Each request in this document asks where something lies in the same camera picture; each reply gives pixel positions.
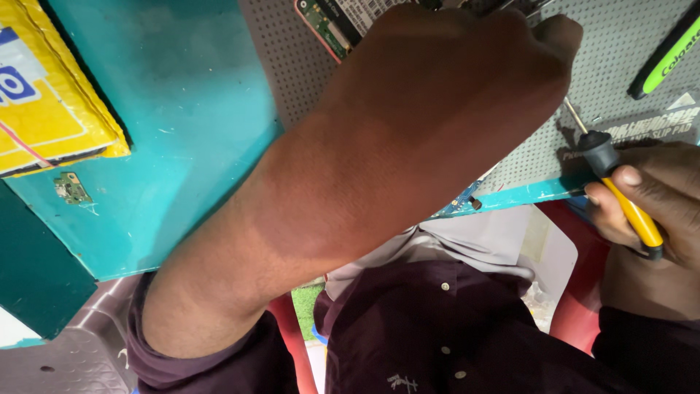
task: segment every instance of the charging port board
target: charging port board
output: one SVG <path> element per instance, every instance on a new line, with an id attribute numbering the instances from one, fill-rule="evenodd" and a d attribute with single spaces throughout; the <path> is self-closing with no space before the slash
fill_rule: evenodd
<path id="1" fill-rule="evenodd" d="M 328 19 L 326 13 L 321 10 L 319 4 L 315 0 L 297 0 L 296 8 L 297 13 L 304 18 L 306 24 L 321 39 L 321 43 L 324 43 L 327 49 L 335 55 L 336 60 L 345 59 L 352 47 L 342 36 L 340 30 Z"/>

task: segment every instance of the shirt sleeve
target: shirt sleeve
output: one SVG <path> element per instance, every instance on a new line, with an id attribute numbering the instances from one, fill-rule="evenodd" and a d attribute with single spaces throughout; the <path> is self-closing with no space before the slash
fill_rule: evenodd
<path id="1" fill-rule="evenodd" d="M 700 391 L 700 321 L 646 318 L 604 307 L 599 325 L 593 355 L 638 390 Z"/>
<path id="2" fill-rule="evenodd" d="M 269 311 L 238 342 L 212 355 L 177 359 L 154 351 L 141 330 L 154 275 L 143 275 L 129 309 L 128 363 L 139 376 L 141 394 L 299 392 L 292 356 Z"/>

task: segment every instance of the screwdriver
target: screwdriver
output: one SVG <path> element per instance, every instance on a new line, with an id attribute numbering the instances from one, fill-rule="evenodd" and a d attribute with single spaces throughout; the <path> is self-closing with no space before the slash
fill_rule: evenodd
<path id="1" fill-rule="evenodd" d="M 564 105 L 582 132 L 576 150 L 583 154 L 596 176 L 615 195 L 624 216 L 642 240 L 643 249 L 647 255 L 639 255 L 649 260 L 661 259 L 664 254 L 664 239 L 661 237 L 654 220 L 620 193 L 620 190 L 617 190 L 613 181 L 610 180 L 613 171 L 620 166 L 620 155 L 613 147 L 613 137 L 609 133 L 588 130 L 568 97 L 564 98 Z"/>

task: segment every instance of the teal wooden board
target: teal wooden board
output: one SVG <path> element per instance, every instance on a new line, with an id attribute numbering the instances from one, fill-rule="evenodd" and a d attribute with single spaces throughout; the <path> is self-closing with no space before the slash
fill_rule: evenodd
<path id="1" fill-rule="evenodd" d="M 0 307 L 44 339 L 54 339 L 97 289 L 80 262 L 2 181 L 0 289 Z M 40 342 L 25 339 L 16 346 Z"/>
<path id="2" fill-rule="evenodd" d="M 49 0 L 123 120 L 133 154 L 7 179 L 99 280 L 157 268 L 281 132 L 235 0 Z"/>
<path id="3" fill-rule="evenodd" d="M 471 215 L 473 213 L 502 210 L 523 204 L 543 203 L 550 200 L 581 196 L 584 194 L 583 187 L 594 180 L 596 180 L 595 176 L 586 172 L 576 177 L 557 178 L 519 186 L 476 197 L 482 203 L 482 207 L 478 211 L 475 211 L 470 204 L 465 204 L 458 212 L 450 215 L 440 215 L 434 219 Z"/>

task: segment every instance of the green circuit board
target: green circuit board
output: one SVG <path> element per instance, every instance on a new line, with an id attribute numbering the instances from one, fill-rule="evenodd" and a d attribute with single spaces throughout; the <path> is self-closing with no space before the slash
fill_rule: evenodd
<path id="1" fill-rule="evenodd" d="M 340 43 L 335 34 L 342 34 L 328 19 L 326 14 L 321 10 L 321 7 L 315 0 L 299 0 L 297 7 L 304 19 L 311 25 L 311 28 L 318 33 L 319 36 L 330 47 L 338 59 L 343 60 L 351 51 L 351 46 L 348 43 Z"/>
<path id="2" fill-rule="evenodd" d="M 66 201 L 66 204 L 80 204 L 83 201 L 91 203 L 92 198 L 88 195 L 74 172 L 61 172 L 61 177 L 53 180 L 53 187 L 56 194 Z"/>

